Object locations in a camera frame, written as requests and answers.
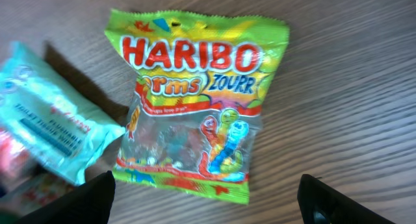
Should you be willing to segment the mint green wipes pack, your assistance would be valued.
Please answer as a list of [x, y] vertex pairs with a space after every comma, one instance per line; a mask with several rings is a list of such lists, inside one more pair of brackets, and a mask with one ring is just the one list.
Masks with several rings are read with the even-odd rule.
[[74, 185], [113, 141], [125, 134], [21, 42], [1, 68], [1, 124], [43, 167]]

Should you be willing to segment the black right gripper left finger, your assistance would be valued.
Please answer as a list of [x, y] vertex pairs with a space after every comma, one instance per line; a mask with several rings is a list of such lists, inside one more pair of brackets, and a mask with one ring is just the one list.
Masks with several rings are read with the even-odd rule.
[[107, 224], [116, 183], [111, 171], [16, 221], [17, 224]]

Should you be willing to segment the Haribo gummy worms bag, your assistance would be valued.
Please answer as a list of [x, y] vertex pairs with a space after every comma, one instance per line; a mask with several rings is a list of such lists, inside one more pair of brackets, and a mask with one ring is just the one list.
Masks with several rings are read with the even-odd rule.
[[136, 72], [117, 180], [247, 204], [262, 105], [286, 22], [112, 10], [105, 35]]

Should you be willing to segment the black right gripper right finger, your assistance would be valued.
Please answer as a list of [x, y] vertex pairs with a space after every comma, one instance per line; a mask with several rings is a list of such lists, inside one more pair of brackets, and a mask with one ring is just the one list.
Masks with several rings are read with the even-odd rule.
[[393, 224], [309, 174], [300, 179], [297, 200], [304, 224]]

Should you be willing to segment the red white small carton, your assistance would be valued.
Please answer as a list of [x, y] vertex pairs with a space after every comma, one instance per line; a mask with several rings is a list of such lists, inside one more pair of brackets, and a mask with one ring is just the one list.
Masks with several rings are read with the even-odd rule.
[[46, 171], [25, 146], [1, 129], [1, 214], [22, 217], [74, 190]]

